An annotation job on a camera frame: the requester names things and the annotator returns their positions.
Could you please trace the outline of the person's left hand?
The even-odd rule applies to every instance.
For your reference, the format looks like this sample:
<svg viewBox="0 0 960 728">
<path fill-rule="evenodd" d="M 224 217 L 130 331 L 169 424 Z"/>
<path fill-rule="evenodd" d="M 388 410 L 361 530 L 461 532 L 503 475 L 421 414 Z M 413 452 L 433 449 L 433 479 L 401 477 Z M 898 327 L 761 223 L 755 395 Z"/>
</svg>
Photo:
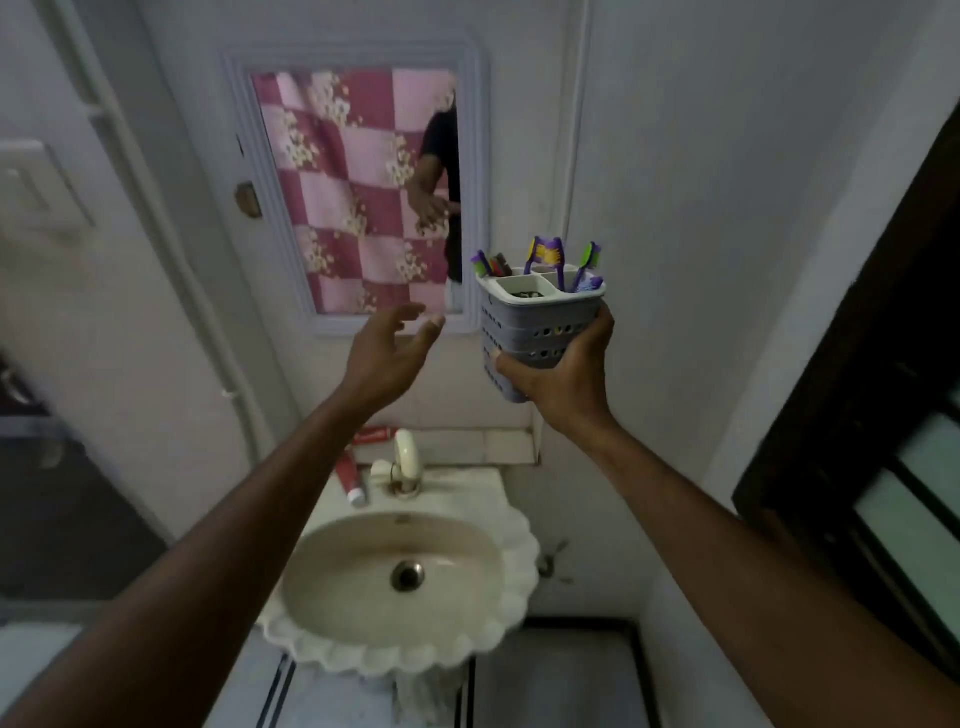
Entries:
<svg viewBox="0 0 960 728">
<path fill-rule="evenodd" d="M 337 393 L 364 421 L 396 402 L 415 383 L 420 372 L 406 375 L 402 370 L 402 342 L 431 315 L 423 304 L 404 303 L 379 310 L 354 336 Z"/>
</svg>

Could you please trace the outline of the person's right hand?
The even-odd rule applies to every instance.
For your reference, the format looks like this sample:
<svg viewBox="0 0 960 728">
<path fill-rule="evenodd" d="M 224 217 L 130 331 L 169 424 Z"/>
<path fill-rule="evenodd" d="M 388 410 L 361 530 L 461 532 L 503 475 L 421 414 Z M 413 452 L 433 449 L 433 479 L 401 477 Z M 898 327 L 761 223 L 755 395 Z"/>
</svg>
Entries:
<svg viewBox="0 0 960 728">
<path fill-rule="evenodd" d="M 614 329 L 615 318 L 603 303 L 554 367 L 558 374 L 550 383 L 514 386 L 534 404 L 547 425 L 583 450 L 594 436 L 616 424 L 608 404 L 605 371 Z"/>
</svg>

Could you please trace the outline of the grey perforated toothbrush holder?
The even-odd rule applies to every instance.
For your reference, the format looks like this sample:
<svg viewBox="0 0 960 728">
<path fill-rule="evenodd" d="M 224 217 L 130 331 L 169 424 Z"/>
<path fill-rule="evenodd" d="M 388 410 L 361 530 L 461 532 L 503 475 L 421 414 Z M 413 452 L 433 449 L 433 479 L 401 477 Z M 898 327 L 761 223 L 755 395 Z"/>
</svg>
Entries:
<svg viewBox="0 0 960 728">
<path fill-rule="evenodd" d="M 607 288 L 594 270 L 535 264 L 529 273 L 476 276 L 481 312 L 483 363 L 502 397 L 513 404 L 527 397 L 496 368 L 499 350 L 534 369 L 552 369 L 570 343 L 594 320 Z"/>
</svg>

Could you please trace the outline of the person's right forearm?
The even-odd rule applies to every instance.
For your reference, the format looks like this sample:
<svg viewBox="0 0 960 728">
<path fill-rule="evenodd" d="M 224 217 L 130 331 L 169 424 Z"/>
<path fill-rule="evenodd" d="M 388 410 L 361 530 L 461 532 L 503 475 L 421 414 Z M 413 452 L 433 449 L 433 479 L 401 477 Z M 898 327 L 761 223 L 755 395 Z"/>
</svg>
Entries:
<svg viewBox="0 0 960 728">
<path fill-rule="evenodd" d="M 775 728 L 960 728 L 960 685 L 611 417 L 569 438 L 629 505 Z"/>
</svg>

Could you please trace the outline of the person's left forearm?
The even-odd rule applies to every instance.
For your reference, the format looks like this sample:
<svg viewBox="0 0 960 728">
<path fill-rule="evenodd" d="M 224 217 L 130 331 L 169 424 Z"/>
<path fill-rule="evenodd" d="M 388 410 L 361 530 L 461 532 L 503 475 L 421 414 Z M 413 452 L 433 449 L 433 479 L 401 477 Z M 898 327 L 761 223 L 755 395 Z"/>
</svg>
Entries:
<svg viewBox="0 0 960 728">
<path fill-rule="evenodd" d="M 383 402 L 342 385 L 107 606 L 0 728 L 203 728 L 335 462 Z"/>
</svg>

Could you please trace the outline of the purple yellow toothbrush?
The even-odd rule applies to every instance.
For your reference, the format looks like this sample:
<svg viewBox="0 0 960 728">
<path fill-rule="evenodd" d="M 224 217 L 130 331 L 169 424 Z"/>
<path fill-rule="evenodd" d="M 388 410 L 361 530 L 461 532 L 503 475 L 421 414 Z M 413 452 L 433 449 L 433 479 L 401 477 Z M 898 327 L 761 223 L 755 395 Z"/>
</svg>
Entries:
<svg viewBox="0 0 960 728">
<path fill-rule="evenodd" d="M 566 253 L 560 237 L 547 239 L 535 236 L 533 238 L 523 268 L 524 275 L 530 275 L 537 266 L 545 266 L 551 273 L 554 273 L 558 290 L 567 292 Z"/>
</svg>

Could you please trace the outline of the cream plastic tap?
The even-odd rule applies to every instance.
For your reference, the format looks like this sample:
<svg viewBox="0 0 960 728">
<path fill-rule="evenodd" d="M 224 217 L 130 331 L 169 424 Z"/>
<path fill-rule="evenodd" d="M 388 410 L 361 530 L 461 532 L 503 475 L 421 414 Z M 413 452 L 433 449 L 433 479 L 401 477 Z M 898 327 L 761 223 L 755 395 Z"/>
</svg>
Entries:
<svg viewBox="0 0 960 728">
<path fill-rule="evenodd" d="M 393 458 L 372 463 L 367 484 L 371 489 L 388 492 L 400 500 L 411 500 L 421 490 L 425 466 L 416 445 L 414 434 L 401 428 L 392 438 Z"/>
</svg>

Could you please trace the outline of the red white toothpaste tube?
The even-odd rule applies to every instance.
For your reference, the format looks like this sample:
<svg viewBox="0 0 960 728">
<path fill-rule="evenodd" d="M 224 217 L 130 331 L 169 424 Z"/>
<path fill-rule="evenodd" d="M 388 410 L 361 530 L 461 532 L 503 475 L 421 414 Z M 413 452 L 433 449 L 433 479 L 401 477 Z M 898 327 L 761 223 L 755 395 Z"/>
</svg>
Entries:
<svg viewBox="0 0 960 728">
<path fill-rule="evenodd" d="M 339 455 L 335 462 L 334 475 L 341 483 L 346 501 L 352 508 L 368 505 L 369 498 L 351 448 L 346 448 Z"/>
</svg>

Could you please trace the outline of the cream scalloped wash basin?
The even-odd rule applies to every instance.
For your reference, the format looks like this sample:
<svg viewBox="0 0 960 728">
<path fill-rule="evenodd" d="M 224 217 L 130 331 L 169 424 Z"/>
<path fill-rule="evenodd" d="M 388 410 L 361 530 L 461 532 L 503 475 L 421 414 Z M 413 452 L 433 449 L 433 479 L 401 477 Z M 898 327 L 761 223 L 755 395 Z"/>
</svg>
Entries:
<svg viewBox="0 0 960 728">
<path fill-rule="evenodd" d="M 494 467 L 427 469 L 401 498 L 324 494 L 256 621 L 299 664 L 380 677 L 452 669 L 524 621 L 541 546 Z"/>
</svg>

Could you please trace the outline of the white vertical conduit pipe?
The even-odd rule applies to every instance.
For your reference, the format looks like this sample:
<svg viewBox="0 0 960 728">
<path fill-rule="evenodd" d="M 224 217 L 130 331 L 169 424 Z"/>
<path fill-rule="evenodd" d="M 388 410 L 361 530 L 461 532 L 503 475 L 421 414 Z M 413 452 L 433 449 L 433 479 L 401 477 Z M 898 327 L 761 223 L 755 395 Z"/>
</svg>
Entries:
<svg viewBox="0 0 960 728">
<path fill-rule="evenodd" d="M 567 237 L 577 172 L 595 0 L 575 0 L 564 45 L 551 231 Z"/>
</svg>

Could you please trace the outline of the white framed wall mirror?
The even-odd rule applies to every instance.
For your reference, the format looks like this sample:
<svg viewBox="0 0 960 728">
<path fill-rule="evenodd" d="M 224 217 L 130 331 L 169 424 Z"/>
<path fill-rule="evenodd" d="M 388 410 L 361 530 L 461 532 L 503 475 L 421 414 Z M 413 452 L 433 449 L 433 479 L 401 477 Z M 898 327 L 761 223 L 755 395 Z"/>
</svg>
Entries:
<svg viewBox="0 0 960 728">
<path fill-rule="evenodd" d="M 421 303 L 450 334 L 479 329 L 470 255 L 489 249 L 489 85 L 462 33 L 235 45 L 222 65 L 259 208 L 301 318 L 356 333 Z M 411 206 L 429 121 L 456 111 L 462 215 Z"/>
</svg>

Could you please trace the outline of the white wall pipe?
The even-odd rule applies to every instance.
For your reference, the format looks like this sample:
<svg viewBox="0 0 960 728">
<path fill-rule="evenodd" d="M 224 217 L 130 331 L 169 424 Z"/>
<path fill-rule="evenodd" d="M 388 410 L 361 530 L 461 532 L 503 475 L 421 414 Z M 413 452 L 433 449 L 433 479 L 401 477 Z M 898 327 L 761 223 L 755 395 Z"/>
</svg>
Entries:
<svg viewBox="0 0 960 728">
<path fill-rule="evenodd" d="M 69 57 L 65 65 L 80 79 L 80 111 L 101 140 L 119 184 L 217 377 L 221 396 L 231 405 L 243 436 L 248 466 L 255 467 L 260 451 L 256 420 L 244 391 L 246 378 L 222 330 L 213 302 L 189 261 L 162 188 L 138 144 L 74 1 L 41 1 L 50 7 L 49 16 L 63 37 Z"/>
</svg>

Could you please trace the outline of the dark wooden window frame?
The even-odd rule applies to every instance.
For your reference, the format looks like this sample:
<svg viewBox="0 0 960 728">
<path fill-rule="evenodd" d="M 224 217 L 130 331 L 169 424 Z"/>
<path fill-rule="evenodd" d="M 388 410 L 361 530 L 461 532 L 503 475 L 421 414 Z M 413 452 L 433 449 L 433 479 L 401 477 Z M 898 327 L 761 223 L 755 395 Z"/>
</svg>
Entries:
<svg viewBox="0 0 960 728">
<path fill-rule="evenodd" d="M 960 100 L 733 505 L 960 683 Z"/>
</svg>

